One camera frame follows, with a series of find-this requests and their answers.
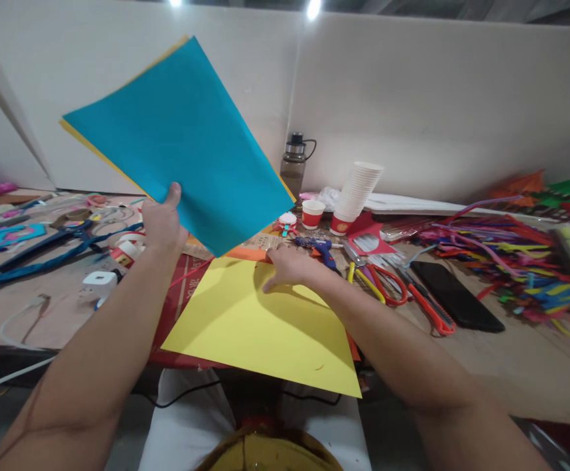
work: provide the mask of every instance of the scissors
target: scissors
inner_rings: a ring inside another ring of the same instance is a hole
[[[350,262],[350,270],[348,271],[348,282],[352,284],[354,275],[357,277],[374,293],[377,299],[383,304],[402,305],[407,302],[407,289],[404,283],[392,273],[375,265],[368,265],[363,259],[354,251],[348,242],[344,242],[344,249],[352,260]],[[401,291],[400,300],[395,300],[387,294],[383,286],[382,279],[390,279],[398,284]]]

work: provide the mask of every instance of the colored paper sheet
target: colored paper sheet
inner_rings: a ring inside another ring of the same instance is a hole
[[[156,201],[180,182],[182,224],[215,256],[292,206],[195,38],[62,125]]]
[[[340,320],[307,288],[263,293],[273,274],[263,262],[214,260],[162,348],[360,398]]]

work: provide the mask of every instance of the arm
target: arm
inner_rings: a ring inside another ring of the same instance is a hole
[[[0,444],[0,470],[103,469],[123,405],[145,367],[187,241],[175,183],[143,204],[147,248],[50,364]]]
[[[429,336],[293,247],[281,244],[268,256],[276,276],[264,290],[300,284],[324,299],[413,411],[436,469],[549,470],[505,409]]]

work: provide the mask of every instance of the smartphone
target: smartphone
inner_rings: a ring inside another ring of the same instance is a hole
[[[502,332],[505,326],[445,266],[411,262],[411,268],[458,326]]]

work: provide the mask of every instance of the water bottle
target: water bottle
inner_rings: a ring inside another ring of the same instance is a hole
[[[307,142],[315,145],[311,154],[307,157],[304,153]],[[287,185],[287,188],[296,198],[296,206],[300,206],[300,189],[302,188],[302,179],[304,178],[304,168],[306,161],[313,155],[317,141],[315,139],[304,139],[302,133],[292,133],[291,139],[285,145],[285,153],[280,164],[280,177]]]

